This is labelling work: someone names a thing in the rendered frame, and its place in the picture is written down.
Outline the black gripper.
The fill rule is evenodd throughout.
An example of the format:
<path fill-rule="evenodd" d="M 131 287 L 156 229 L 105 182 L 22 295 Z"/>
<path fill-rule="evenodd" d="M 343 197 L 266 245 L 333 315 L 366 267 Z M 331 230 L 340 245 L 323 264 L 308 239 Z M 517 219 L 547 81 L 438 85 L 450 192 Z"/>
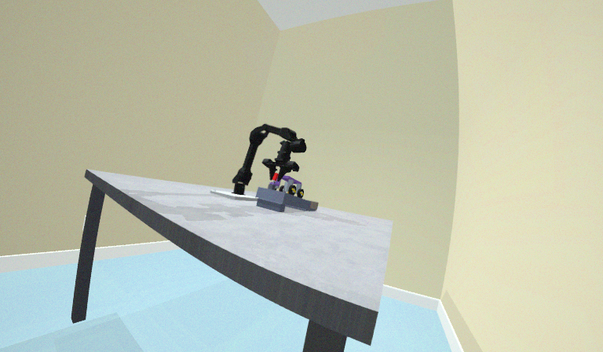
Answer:
<path fill-rule="evenodd" d="M 270 159 L 263 159 L 262 163 L 269 169 L 269 179 L 272 180 L 275 172 L 277 171 L 276 166 L 280 167 L 280 172 L 278 174 L 277 181 L 288 172 L 299 171 L 299 166 L 294 161 L 288 161 L 290 157 L 290 153 L 287 150 L 281 149 L 278 152 L 277 158 L 275 158 L 275 162 L 272 162 Z"/>

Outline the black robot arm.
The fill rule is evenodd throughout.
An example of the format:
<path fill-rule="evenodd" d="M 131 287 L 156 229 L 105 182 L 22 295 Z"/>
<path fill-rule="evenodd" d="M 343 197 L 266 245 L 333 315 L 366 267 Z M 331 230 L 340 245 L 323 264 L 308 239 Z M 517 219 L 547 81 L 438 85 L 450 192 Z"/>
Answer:
<path fill-rule="evenodd" d="M 266 131 L 263 133 L 263 131 Z M 273 133 L 281 136 L 287 141 L 283 140 L 280 142 L 282 145 L 280 149 L 287 150 L 289 153 L 297 153 L 297 152 L 305 152 L 306 151 L 306 143 L 305 139 L 298 139 L 296 136 L 296 132 L 289 129 L 288 127 L 276 127 L 270 126 L 268 124 L 264 124 L 263 126 L 256 127 L 254 130 L 250 132 L 250 146 L 247 151 L 246 158 L 244 160 L 243 166 L 238 171 L 238 174 L 232 179 L 232 183 L 235 183 L 233 194 L 237 195 L 245 195 L 244 189 L 245 185 L 248 186 L 253 173 L 251 173 L 251 167 L 254 162 L 254 157 L 258 150 L 258 146 L 263 142 L 263 139 L 267 137 L 268 133 Z M 290 142 L 291 141 L 291 142 Z M 241 182 L 241 183 L 240 183 Z"/>

